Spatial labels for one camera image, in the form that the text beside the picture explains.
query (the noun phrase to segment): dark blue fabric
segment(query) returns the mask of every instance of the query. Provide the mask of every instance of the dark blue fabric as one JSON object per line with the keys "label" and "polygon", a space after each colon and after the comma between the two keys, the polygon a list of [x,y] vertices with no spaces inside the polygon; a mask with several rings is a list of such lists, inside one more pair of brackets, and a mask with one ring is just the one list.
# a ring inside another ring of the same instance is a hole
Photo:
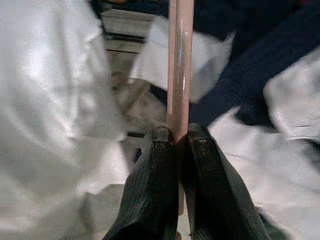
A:
{"label": "dark blue fabric", "polygon": [[[195,31],[224,40],[236,30],[230,61],[285,19],[295,0],[195,0]],[[160,14],[168,17],[169,0],[160,2]]]}
{"label": "dark blue fabric", "polygon": [[[263,101],[267,81],[320,45],[320,3],[306,5],[235,59],[222,73],[216,87],[199,104],[191,104],[191,123],[209,125],[236,106]],[[244,113],[257,120],[255,107]]]}

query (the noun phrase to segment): white cloth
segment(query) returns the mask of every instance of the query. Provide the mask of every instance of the white cloth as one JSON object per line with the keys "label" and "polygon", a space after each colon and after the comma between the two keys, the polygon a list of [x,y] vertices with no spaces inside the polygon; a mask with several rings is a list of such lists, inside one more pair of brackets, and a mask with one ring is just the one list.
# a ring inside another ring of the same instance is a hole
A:
{"label": "white cloth", "polygon": [[[142,52],[135,59],[131,79],[142,79],[168,89],[168,20],[157,16]],[[212,89],[228,63],[234,34],[225,41],[194,32],[192,39],[192,79],[190,101],[196,103]]]}
{"label": "white cloth", "polygon": [[320,144],[320,47],[270,80],[264,95],[272,121],[288,138]]}
{"label": "white cloth", "polygon": [[130,171],[101,23],[86,0],[4,0],[0,18],[0,239],[57,240]]}
{"label": "white cloth", "polygon": [[320,156],[304,141],[319,142],[319,69],[320,48],[268,82],[264,94],[280,132],[242,124],[236,109],[209,127],[254,204],[293,240],[320,239]]}

